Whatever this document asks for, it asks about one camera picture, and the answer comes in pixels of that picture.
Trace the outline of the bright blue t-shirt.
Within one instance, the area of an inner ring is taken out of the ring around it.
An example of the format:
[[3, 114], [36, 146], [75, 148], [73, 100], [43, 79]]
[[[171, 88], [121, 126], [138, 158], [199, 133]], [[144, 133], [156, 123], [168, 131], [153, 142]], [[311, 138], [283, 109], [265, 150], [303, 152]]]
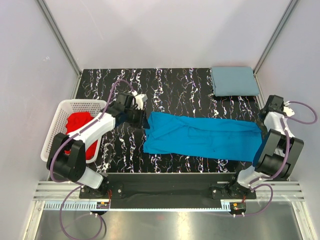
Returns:
[[143, 144], [148, 154], [252, 162], [262, 143], [260, 128], [249, 121], [152, 112], [148, 123]]

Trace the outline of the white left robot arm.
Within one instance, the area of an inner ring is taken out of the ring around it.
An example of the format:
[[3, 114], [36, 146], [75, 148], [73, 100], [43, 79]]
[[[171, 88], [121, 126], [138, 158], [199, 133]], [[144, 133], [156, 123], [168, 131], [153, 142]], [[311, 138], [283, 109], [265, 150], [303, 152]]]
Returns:
[[116, 100], [107, 103], [89, 123], [70, 134], [56, 134], [46, 164], [51, 179], [57, 183], [70, 181], [90, 187], [95, 197], [103, 198], [108, 193], [108, 186], [104, 183], [107, 180], [87, 167], [86, 150], [123, 123], [137, 129], [148, 129], [150, 126], [144, 109], [147, 99], [146, 94], [135, 91], [119, 93]]

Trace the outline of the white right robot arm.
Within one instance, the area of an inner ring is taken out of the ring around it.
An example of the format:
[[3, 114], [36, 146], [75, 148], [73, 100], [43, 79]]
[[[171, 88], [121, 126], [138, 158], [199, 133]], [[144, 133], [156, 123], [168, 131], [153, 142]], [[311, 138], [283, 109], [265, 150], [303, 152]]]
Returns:
[[267, 130], [252, 162], [241, 170], [235, 181], [227, 185], [228, 195], [239, 198], [245, 188], [252, 188], [267, 180], [287, 180], [303, 150], [304, 141], [295, 137], [287, 124], [293, 111], [285, 106], [284, 98], [270, 95], [260, 110], [260, 121]]

